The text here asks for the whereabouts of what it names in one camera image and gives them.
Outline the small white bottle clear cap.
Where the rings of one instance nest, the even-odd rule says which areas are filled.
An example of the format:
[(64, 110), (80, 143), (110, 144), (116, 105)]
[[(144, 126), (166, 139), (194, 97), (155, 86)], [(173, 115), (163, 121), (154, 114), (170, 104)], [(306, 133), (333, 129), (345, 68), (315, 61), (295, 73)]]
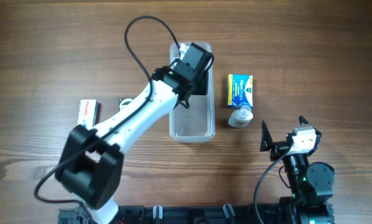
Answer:
[(234, 128), (244, 128), (253, 119), (252, 109), (248, 105), (243, 105), (240, 109), (232, 112), (228, 124)]

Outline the clear plastic container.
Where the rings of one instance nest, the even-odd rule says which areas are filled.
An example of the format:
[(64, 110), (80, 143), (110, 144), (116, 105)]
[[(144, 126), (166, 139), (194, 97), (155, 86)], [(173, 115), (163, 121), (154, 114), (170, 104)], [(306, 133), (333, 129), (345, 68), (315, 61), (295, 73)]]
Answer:
[(178, 142), (207, 142), (215, 135), (213, 69), (208, 72), (206, 95), (192, 95), (189, 108), (177, 106), (169, 115), (169, 133)]

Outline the blue VapoDrops lozenge box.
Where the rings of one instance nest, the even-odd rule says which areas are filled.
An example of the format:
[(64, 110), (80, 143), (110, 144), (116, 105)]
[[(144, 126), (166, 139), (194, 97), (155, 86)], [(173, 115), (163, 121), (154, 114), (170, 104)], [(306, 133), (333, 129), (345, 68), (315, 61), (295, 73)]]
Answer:
[(228, 75), (227, 80), (227, 100), (228, 108), (240, 109), (242, 106), (253, 107), (253, 76), (244, 74)]

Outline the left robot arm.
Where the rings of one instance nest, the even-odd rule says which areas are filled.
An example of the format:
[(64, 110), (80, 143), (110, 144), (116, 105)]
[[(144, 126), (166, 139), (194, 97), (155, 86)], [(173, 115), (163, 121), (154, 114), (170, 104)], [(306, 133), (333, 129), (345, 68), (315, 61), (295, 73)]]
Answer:
[(207, 42), (182, 42), (179, 56), (157, 68), (132, 102), (91, 128), (79, 124), (68, 135), (55, 178), (78, 199), (75, 220), (111, 223), (119, 206), (113, 195), (121, 180), (127, 151), (157, 120), (196, 95), (211, 90), (212, 54)]

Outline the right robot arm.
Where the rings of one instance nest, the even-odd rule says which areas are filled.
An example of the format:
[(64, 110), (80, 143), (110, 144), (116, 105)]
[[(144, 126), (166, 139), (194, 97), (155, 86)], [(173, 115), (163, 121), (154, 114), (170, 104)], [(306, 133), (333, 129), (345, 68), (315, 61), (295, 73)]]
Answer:
[(290, 197), (281, 197), (277, 204), (278, 223), (331, 224), (335, 222), (332, 205), (335, 181), (334, 168), (324, 162), (310, 163), (308, 157), (318, 148), (322, 133), (303, 117), (299, 125), (286, 134), (284, 141), (274, 142), (265, 122), (262, 125), (260, 151), (269, 151), (272, 164), (264, 171), (254, 190), (254, 212), (259, 223), (264, 220), (258, 212), (258, 192), (267, 173), (279, 162), (288, 178)]

